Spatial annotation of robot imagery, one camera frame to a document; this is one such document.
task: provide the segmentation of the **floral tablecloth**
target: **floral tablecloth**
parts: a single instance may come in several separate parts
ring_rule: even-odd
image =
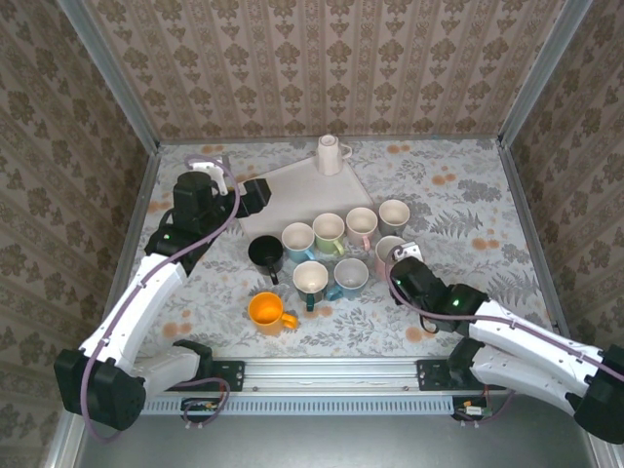
[[[350,140],[348,160],[378,206],[405,201],[411,219],[404,239],[420,246],[427,264],[446,283],[462,282],[487,292],[512,311],[550,329],[550,320],[528,254],[494,140]],[[312,157],[314,142],[176,145],[160,149],[162,163],[141,232],[135,268],[165,210],[191,153],[228,155],[238,180]],[[214,242],[189,281],[163,307],[141,346],[151,356],[183,337],[212,346],[219,357],[380,357],[447,355],[458,335],[430,334],[418,317],[391,300],[373,272],[373,253],[347,244],[347,256],[363,260],[370,279],[358,300],[322,302],[305,312],[287,260],[280,285],[256,272],[249,241],[235,221]],[[322,256],[332,275],[340,258]],[[299,319],[279,336],[256,332],[247,315],[252,296],[278,294]]]

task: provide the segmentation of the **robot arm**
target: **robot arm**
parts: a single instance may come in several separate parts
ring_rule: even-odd
[[[160,308],[183,286],[236,206],[234,193],[227,192],[223,183],[222,170],[204,162],[193,166],[201,172],[178,178],[174,208],[165,213],[150,237],[147,256],[111,313],[78,350],[63,349],[58,355],[55,374],[66,410],[82,414],[81,386],[88,382],[90,419],[125,430],[138,418],[146,400],[181,381],[211,377],[212,350],[187,340],[136,363],[138,348]],[[236,217],[258,213],[271,196],[264,179],[248,180],[243,188]],[[202,244],[204,239],[211,240]],[[182,253],[193,245],[199,247]],[[168,262],[174,255],[176,260]],[[83,381],[89,363],[93,368],[88,381]]]
[[[464,336],[448,359],[451,378],[461,382],[469,372],[483,384],[533,396],[573,415],[600,439],[624,444],[623,348],[612,345],[605,352],[577,343],[518,317],[474,288],[447,286],[414,245],[403,245],[395,259],[390,280],[397,301],[420,309],[439,330]]]

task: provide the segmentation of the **damask wallpaper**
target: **damask wallpaper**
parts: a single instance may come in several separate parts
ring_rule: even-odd
[[[52,363],[101,317],[146,158],[56,2],[0,2],[0,467],[45,457]]]
[[[564,0],[88,0],[160,139],[497,133]]]
[[[575,337],[624,344],[624,3],[595,0],[513,143]]]

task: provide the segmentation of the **orange mug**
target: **orange mug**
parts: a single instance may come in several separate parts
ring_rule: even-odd
[[[273,292],[256,294],[249,306],[252,322],[260,333],[277,335],[284,327],[296,329],[298,320],[284,312],[282,299]]]

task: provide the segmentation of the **black mug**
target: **black mug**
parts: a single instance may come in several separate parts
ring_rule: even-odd
[[[270,276],[274,285],[279,283],[277,272],[284,264],[284,247],[277,237],[260,236],[253,239],[248,255],[257,271]]]

